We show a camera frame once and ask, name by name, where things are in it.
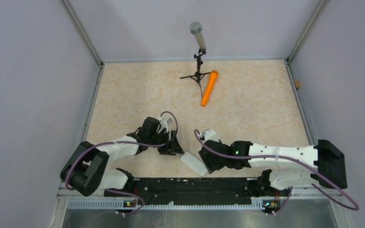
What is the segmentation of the white remote control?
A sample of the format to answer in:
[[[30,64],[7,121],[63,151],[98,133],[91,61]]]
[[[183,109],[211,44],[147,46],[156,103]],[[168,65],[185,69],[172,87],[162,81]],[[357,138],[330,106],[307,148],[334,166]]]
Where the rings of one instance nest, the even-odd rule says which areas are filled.
[[[205,164],[190,152],[185,152],[184,155],[181,156],[180,160],[200,177],[203,177],[207,173]]]

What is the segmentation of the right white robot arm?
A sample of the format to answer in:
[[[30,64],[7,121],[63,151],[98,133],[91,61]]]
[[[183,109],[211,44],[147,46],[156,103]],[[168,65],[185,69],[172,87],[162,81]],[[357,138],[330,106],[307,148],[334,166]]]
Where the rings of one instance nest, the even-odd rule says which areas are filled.
[[[266,146],[250,141],[231,145],[199,138],[199,155],[209,173],[224,167],[240,170],[264,167],[267,175],[259,179],[260,191],[272,196],[278,190],[306,184],[330,189],[346,189],[345,155],[330,141],[318,140],[305,147]]]

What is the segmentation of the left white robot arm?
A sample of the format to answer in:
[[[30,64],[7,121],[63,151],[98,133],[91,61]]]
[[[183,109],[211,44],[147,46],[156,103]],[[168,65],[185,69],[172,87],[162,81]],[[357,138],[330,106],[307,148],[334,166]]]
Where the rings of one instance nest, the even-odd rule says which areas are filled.
[[[160,155],[184,154],[177,140],[178,130],[169,129],[172,124],[178,124],[174,115],[147,117],[141,127],[119,139],[98,144],[81,142],[60,173],[66,189],[83,196],[90,196],[97,189],[115,189],[121,196],[130,195],[134,188],[132,175],[120,168],[108,171],[106,166],[149,148],[156,148]]]

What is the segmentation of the black tripod mic stand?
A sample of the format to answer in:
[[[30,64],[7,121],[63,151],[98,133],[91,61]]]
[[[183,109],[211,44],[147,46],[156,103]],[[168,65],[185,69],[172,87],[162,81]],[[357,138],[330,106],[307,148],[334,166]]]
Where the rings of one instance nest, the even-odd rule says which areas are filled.
[[[203,77],[205,75],[210,74],[210,72],[207,72],[207,73],[201,72],[201,66],[203,65],[202,56],[205,54],[206,54],[206,50],[199,49],[198,54],[194,54],[194,59],[196,60],[196,72],[193,75],[180,77],[180,79],[190,78],[190,79],[194,80],[199,86],[199,89],[201,92],[201,97],[203,97],[201,80],[203,79]]]

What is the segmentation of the orange microphone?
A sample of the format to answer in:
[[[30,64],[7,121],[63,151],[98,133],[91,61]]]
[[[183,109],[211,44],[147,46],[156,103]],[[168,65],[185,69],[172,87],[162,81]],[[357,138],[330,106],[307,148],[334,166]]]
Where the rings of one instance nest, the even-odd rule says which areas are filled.
[[[207,83],[207,86],[206,86],[206,89],[205,89],[205,92],[203,94],[202,101],[201,101],[202,107],[205,107],[207,105],[209,98],[211,96],[214,84],[215,84],[216,80],[218,79],[218,75],[219,75],[219,73],[216,70],[213,70],[210,72],[209,81]]]

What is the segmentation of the grey microphone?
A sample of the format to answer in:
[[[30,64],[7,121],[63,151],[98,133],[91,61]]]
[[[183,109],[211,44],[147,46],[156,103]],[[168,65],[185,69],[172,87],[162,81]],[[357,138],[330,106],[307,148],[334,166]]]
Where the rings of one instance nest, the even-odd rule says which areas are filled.
[[[206,44],[202,35],[202,26],[199,22],[194,21],[189,26],[190,33],[194,36],[200,50],[206,50]]]

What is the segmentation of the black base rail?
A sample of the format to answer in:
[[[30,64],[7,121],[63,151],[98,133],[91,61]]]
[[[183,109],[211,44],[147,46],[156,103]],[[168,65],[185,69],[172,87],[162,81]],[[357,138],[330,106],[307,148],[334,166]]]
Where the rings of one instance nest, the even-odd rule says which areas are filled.
[[[266,195],[247,178],[139,178],[121,191],[141,197],[146,205],[249,205],[252,198]]]

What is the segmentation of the small tan wall knob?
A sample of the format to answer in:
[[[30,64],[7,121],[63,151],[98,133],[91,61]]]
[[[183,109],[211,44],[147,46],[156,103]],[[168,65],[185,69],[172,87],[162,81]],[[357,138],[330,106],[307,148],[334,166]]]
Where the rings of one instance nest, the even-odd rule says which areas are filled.
[[[295,88],[296,88],[296,89],[299,89],[299,88],[301,87],[301,83],[300,83],[300,81],[299,81],[299,80],[295,79],[295,80],[293,81],[293,83],[294,83],[294,86],[295,86]]]

